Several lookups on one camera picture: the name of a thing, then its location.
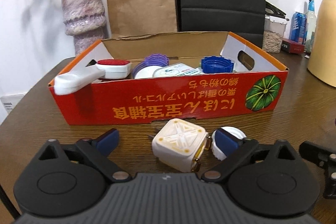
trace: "wooden table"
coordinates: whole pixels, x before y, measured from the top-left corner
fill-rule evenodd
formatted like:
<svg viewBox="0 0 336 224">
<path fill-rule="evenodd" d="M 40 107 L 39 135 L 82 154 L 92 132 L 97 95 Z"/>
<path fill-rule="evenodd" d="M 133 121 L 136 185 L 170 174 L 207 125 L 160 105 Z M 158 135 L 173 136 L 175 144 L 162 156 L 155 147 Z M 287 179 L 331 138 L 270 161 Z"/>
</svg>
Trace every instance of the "wooden table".
<svg viewBox="0 0 336 224">
<path fill-rule="evenodd" d="M 304 140 L 336 148 L 336 89 L 322 83 L 307 70 L 307 59 L 287 53 L 274 54 L 290 72 L 282 95 L 274 111 L 194 121 L 208 132 L 221 126 L 234 126 L 260 143 L 274 143 L 287 139 L 295 149 Z M 62 61 L 43 77 L 20 101 L 0 126 L 0 183 L 14 201 L 13 185 L 23 168 L 41 145 L 50 138 L 60 143 L 74 143 L 79 138 L 97 137 L 111 126 L 69 126 L 63 119 L 51 93 L 48 82 L 70 61 Z M 110 159 L 134 175 L 139 172 L 175 172 L 158 162 L 151 151 L 147 134 L 163 122 L 118 126 L 121 140 Z M 218 164 L 211 152 L 202 158 L 199 173 Z M 324 189 L 322 169 L 307 163 Z M 325 224 L 336 223 L 336 200 L 320 198 L 312 212 Z M 0 223 L 8 224 L 11 216 L 0 204 Z"/>
</svg>

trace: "box handle hole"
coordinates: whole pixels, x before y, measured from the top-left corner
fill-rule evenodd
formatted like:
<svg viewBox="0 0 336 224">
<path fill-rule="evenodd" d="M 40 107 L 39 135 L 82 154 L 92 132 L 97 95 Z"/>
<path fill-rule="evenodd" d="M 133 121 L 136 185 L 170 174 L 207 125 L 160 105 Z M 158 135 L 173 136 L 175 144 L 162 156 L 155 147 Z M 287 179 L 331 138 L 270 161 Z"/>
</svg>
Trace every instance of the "box handle hole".
<svg viewBox="0 0 336 224">
<path fill-rule="evenodd" d="M 252 70 L 254 68 L 254 59 L 244 51 L 239 51 L 238 61 L 248 70 Z"/>
</svg>

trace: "vase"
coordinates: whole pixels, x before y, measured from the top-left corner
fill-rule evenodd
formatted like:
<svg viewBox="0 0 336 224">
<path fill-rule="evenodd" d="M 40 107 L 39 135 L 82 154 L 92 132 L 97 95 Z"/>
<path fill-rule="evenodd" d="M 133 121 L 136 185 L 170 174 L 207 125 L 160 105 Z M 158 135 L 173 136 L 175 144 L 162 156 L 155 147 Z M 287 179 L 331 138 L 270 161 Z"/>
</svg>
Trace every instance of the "vase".
<svg viewBox="0 0 336 224">
<path fill-rule="evenodd" d="M 336 0 L 322 0 L 308 70 L 336 87 Z"/>
<path fill-rule="evenodd" d="M 105 8 L 101 0 L 62 0 L 65 33 L 73 36 L 76 55 L 104 38 Z"/>
</svg>

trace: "green pumpkin illustration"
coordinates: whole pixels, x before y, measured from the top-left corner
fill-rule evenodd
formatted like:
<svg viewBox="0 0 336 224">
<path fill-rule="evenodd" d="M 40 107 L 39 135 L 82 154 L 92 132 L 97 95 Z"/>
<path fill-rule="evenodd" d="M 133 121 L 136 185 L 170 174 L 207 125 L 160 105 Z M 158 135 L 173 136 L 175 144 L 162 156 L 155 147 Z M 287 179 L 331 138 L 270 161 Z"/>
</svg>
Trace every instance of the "green pumpkin illustration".
<svg viewBox="0 0 336 224">
<path fill-rule="evenodd" d="M 268 75 L 258 80 L 246 94 L 245 106 L 252 111 L 268 107 L 277 97 L 281 81 L 275 75 Z"/>
</svg>

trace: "white wall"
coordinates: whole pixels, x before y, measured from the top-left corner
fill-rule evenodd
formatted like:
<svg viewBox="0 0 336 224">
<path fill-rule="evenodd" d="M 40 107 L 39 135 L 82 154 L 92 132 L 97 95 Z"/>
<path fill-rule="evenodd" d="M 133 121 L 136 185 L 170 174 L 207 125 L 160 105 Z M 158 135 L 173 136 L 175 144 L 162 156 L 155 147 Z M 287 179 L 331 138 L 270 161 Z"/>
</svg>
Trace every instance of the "white wall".
<svg viewBox="0 0 336 224">
<path fill-rule="evenodd" d="M 268 1 L 291 18 L 304 12 L 307 0 Z M 315 0 L 316 11 L 321 1 Z M 0 0 L 0 96 L 27 92 L 57 63 L 74 56 L 62 20 L 60 0 Z M 0 105 L 0 123 L 5 117 Z"/>
</svg>

